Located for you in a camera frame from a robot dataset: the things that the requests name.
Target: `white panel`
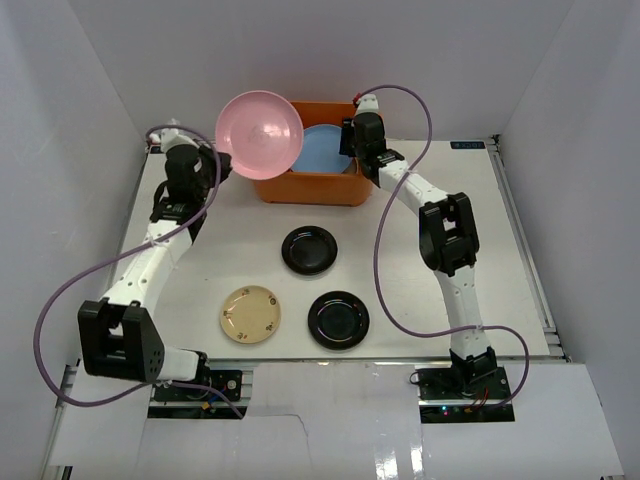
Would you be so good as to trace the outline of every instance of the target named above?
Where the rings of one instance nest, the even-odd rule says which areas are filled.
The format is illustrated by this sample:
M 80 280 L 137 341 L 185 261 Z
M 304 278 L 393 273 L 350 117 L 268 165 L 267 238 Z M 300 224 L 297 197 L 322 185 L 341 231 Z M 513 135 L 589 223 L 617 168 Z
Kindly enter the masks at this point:
M 81 363 L 71 396 L 85 401 L 101 400 L 135 385 L 136 382 L 128 380 L 93 377 Z M 66 406 L 49 464 L 87 466 L 94 472 L 108 472 L 114 463 L 135 465 L 150 394 L 149 386 L 101 407 Z
M 587 363 L 630 478 L 640 478 L 639 85 L 640 4 L 578 1 L 504 135 L 561 338 Z
M 314 368 L 326 370 L 301 375 Z M 411 421 L 418 412 L 417 397 L 413 408 L 407 403 L 406 368 L 261 365 L 244 420 L 147 420 L 135 467 L 132 447 L 110 471 L 100 459 L 76 457 L 72 478 L 131 478 L 134 468 L 133 478 L 158 480 L 394 478 L 393 462 L 378 462 L 382 468 L 376 469 L 374 455 L 375 449 L 391 451 L 419 436 Z M 518 377 L 522 366 L 507 370 Z M 398 478 L 422 478 L 422 469 L 429 480 L 597 480 L 622 473 L 584 365 L 532 365 L 514 405 L 513 423 L 422 425 L 423 451 L 411 449 L 412 467 L 406 451 L 395 452 Z M 354 406 L 359 428 L 353 428 L 353 420 L 336 426 L 336 419 Z M 112 413 L 96 409 L 94 422 L 107 423 Z M 127 418 L 137 425 L 144 420 Z M 397 420 L 402 423 L 394 425 Z M 132 436 L 131 444 L 140 441 L 137 431 Z M 121 451 L 115 438 L 103 443 L 105 457 Z M 338 446 L 348 448 L 329 461 Z M 368 470 L 366 457 L 371 459 Z
M 400 141 L 390 145 L 412 159 L 424 144 Z M 149 158 L 126 247 L 137 245 L 144 237 L 153 192 L 164 180 L 163 165 L 163 155 Z M 434 185 L 453 193 L 464 191 L 471 198 L 480 237 L 476 288 L 484 322 L 515 328 L 533 355 L 548 355 L 541 319 L 487 151 L 452 150 L 448 142 L 435 142 L 419 171 Z M 448 337 L 424 340 L 405 335 L 389 322 L 376 297 L 373 241 L 388 198 L 388 193 L 374 187 L 372 197 L 355 208 L 266 204 L 256 197 L 251 182 L 233 174 L 222 184 L 193 247 L 181 258 L 160 295 L 154 323 L 163 340 L 207 352 L 212 358 L 448 357 Z M 318 278 L 293 274 L 280 255 L 286 235 L 303 225 L 326 228 L 338 243 L 335 264 Z M 387 220 L 380 270 L 389 308 L 402 324 L 422 332 L 449 328 L 438 281 L 420 258 L 418 220 L 400 202 Z M 268 340 L 239 344 L 222 332 L 219 312 L 233 290 L 256 284 L 280 299 L 282 322 Z M 358 296 L 371 316 L 367 337 L 349 351 L 326 350 L 309 334 L 309 307 L 331 290 Z M 512 335 L 495 331 L 488 335 L 499 355 L 522 355 L 522 346 Z
M 572 0 L 70 3 L 141 132 L 177 117 L 213 133 L 250 89 L 349 101 L 392 82 L 424 95 L 452 138 L 502 131 Z M 392 135 L 424 138 L 410 99 L 383 99 Z
M 31 336 L 45 300 L 114 254 L 142 145 L 63 0 L 0 2 L 0 477 L 38 478 L 55 399 Z M 76 312 L 96 275 L 61 299 L 43 331 L 56 382 L 78 356 Z
M 521 371 L 507 367 L 511 378 Z M 584 365 L 534 365 L 513 404 L 514 423 L 423 425 L 427 478 L 598 480 L 622 474 Z

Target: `orange basket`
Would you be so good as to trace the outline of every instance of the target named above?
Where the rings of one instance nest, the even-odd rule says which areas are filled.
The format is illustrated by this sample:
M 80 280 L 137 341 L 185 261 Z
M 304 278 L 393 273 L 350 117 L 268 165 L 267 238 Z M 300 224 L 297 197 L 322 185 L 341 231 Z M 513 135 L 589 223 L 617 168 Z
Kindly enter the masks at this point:
M 304 128 L 320 124 L 342 126 L 344 117 L 353 117 L 350 103 L 291 102 L 302 119 Z M 288 171 L 270 180 L 254 180 L 258 196 L 267 203 L 302 203 L 308 205 L 362 205 L 373 189 L 373 183 L 355 173 L 298 173 Z

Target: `pink bowl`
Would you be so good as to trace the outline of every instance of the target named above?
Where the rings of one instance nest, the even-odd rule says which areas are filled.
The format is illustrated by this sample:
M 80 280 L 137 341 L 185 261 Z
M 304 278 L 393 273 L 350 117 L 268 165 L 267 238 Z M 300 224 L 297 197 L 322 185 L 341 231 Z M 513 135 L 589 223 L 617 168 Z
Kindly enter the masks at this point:
M 216 146 L 231 155 L 233 170 L 252 180 L 277 177 L 295 163 L 304 139 L 300 115 L 280 95 L 243 93 L 222 109 Z

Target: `blue plate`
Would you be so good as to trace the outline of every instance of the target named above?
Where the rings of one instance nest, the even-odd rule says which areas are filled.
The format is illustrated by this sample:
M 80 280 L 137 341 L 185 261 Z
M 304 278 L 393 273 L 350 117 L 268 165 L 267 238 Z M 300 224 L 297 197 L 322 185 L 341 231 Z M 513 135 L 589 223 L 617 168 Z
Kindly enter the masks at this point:
M 342 173 L 351 159 L 340 155 L 340 127 L 314 125 L 304 131 L 302 152 L 291 170 L 304 173 Z

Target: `white table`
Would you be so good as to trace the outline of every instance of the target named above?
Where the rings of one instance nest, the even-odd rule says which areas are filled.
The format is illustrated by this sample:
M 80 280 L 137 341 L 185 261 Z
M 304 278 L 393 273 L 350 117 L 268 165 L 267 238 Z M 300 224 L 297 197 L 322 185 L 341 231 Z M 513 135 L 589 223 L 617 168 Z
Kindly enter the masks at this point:
M 390 142 L 391 148 L 409 160 L 422 146 L 416 141 Z M 480 238 L 476 287 L 485 324 L 508 325 L 524 336 L 532 355 L 548 355 L 542 318 L 488 152 L 452 150 L 449 142 L 434 142 L 418 170 L 436 186 L 451 193 L 463 191 L 471 198 Z M 153 192 L 164 178 L 164 155 L 150 155 L 125 248 L 144 238 Z M 375 188 L 371 198 L 355 208 L 266 204 L 249 180 L 232 174 L 221 185 L 194 246 L 180 260 L 162 292 L 153 321 L 164 343 L 201 350 L 214 359 L 448 357 L 448 337 L 409 337 L 393 327 L 379 306 L 372 253 L 387 199 L 386 192 Z M 293 274 L 280 256 L 284 237 L 303 225 L 326 228 L 338 243 L 335 264 L 320 278 Z M 385 297 L 401 323 L 423 332 L 448 328 L 440 288 L 419 254 L 418 221 L 400 203 L 394 205 L 387 220 L 380 265 Z M 118 274 L 124 268 L 119 265 Z M 224 299 L 246 285 L 270 289 L 282 307 L 279 329 L 255 345 L 232 341 L 219 323 Z M 326 350 L 308 332 L 309 307 L 331 290 L 355 294 L 369 310 L 369 333 L 350 351 Z M 499 356 L 522 355 L 519 342 L 509 334 L 490 332 L 489 336 Z
M 532 365 L 513 402 L 515 422 L 455 425 L 419 425 L 406 367 L 264 363 L 253 374 L 253 413 L 242 421 L 147 419 L 148 391 L 97 409 L 67 407 L 50 465 L 72 465 L 71 480 L 595 480 L 623 473 L 584 365 Z M 296 374 L 313 368 L 327 374 Z M 506 369 L 511 378 L 522 372 Z M 83 371 L 78 377 L 73 394 L 86 399 L 130 385 Z M 347 414 L 357 418 L 342 421 Z M 385 452 L 391 462 L 379 462 Z

